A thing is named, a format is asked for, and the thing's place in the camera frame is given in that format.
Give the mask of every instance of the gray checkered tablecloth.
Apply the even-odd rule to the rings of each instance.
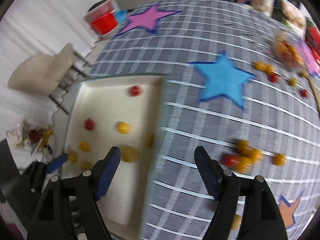
[[[139,6],[141,13],[153,4]],[[320,120],[312,95],[301,98],[284,80],[268,81],[251,63],[280,64],[264,54],[281,23],[241,4],[217,0],[167,0],[161,10],[183,10],[160,19],[157,34],[137,28],[113,38],[94,65],[91,76],[129,73],[164,73],[167,85],[163,112],[164,140],[158,153],[143,239],[201,239],[216,203],[204,187],[193,154],[202,145],[212,159],[232,152],[235,139],[246,139],[264,150],[261,163],[248,175],[266,178],[275,199],[282,194],[293,203],[302,193],[287,229],[296,239],[320,196]],[[204,77],[187,62],[215,61],[226,51],[238,68],[256,74],[244,87],[244,111],[227,98],[199,102]],[[292,73],[311,91],[308,82]],[[320,81],[314,78],[317,87]],[[288,156],[283,167],[271,164],[273,153]],[[242,214],[244,199],[238,202]],[[229,238],[235,239],[237,231]]]

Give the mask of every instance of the yellow cherry tomato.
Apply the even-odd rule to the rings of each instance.
[[[261,161],[263,155],[258,149],[254,149],[251,147],[247,147],[244,156],[248,157],[249,159],[252,160],[253,163],[257,163]]]
[[[68,153],[68,161],[71,162],[71,163],[76,163],[78,160],[78,155],[76,152],[74,151],[70,151]]]
[[[238,230],[241,224],[242,216],[239,216],[235,214],[235,217],[233,218],[231,230]]]
[[[131,131],[131,126],[127,122],[119,122],[118,131],[122,134],[128,134]]]
[[[81,169],[82,171],[91,170],[92,168],[93,168],[93,165],[92,165],[92,163],[89,162],[89,161],[82,161],[82,162],[80,163],[80,169]]]
[[[237,146],[238,146],[239,154],[243,155],[245,152],[245,149],[250,145],[249,145],[249,142],[246,140],[239,140]]]
[[[121,151],[121,158],[126,163],[133,163],[139,157],[138,150],[131,146],[127,146],[127,145],[121,146],[120,151]]]
[[[267,65],[264,64],[262,61],[256,61],[253,67],[256,70],[265,71],[267,68]]]
[[[266,74],[270,75],[275,71],[274,67],[271,64],[267,64],[266,70],[264,71]]]
[[[273,157],[273,164],[276,166],[283,166],[285,164],[285,155],[277,154]]]
[[[80,144],[80,149],[83,150],[84,152],[90,152],[91,151],[91,145],[88,142],[82,142]]]
[[[252,168],[253,161],[248,157],[241,156],[236,166],[236,172],[245,173]]]
[[[296,78],[290,78],[288,84],[289,86],[295,87],[298,84],[298,80]]]

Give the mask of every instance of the chair leg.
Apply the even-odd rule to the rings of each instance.
[[[73,51],[74,54],[76,54],[83,62],[85,62],[89,67],[92,67],[92,64],[87,61],[84,57],[82,57],[80,54],[78,54],[78,52],[76,52],[75,50]]]
[[[70,113],[62,106],[60,105],[57,100],[52,96],[49,95],[49,98],[57,105],[57,107],[59,107],[63,112],[65,112],[67,115],[70,115]]]
[[[75,71],[77,71],[83,77],[88,77],[85,73],[83,73],[81,70],[77,69],[74,65],[72,65],[71,68],[74,69]]]

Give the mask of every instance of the chair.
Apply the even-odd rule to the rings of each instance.
[[[8,81],[8,87],[32,95],[47,96],[61,110],[69,114],[51,94],[58,86],[67,91],[60,86],[60,81],[71,68],[82,76],[87,77],[86,74],[74,66],[76,62],[75,54],[81,57],[73,51],[72,44],[68,43],[55,57],[43,53],[30,57],[14,70]],[[82,57],[81,59],[86,64],[89,64]]]

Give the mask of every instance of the blue object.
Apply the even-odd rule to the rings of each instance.
[[[117,22],[120,24],[127,19],[127,10],[116,11],[114,13]]]
[[[206,76],[206,88],[200,101],[226,97],[240,108],[244,108],[243,85],[253,78],[254,74],[236,68],[225,53],[217,56],[216,62],[191,62],[190,64]]]
[[[49,162],[47,164],[47,174],[52,173],[56,169],[60,168],[63,163],[65,163],[68,160],[68,154],[63,153],[58,158],[54,159],[53,161]]]
[[[116,150],[114,152],[111,152],[111,149],[108,153],[108,155],[111,154],[112,156],[98,180],[96,188],[96,201],[100,200],[100,198],[102,198],[107,193],[113,176],[115,175],[116,170],[119,166],[121,152],[119,148],[115,148]]]

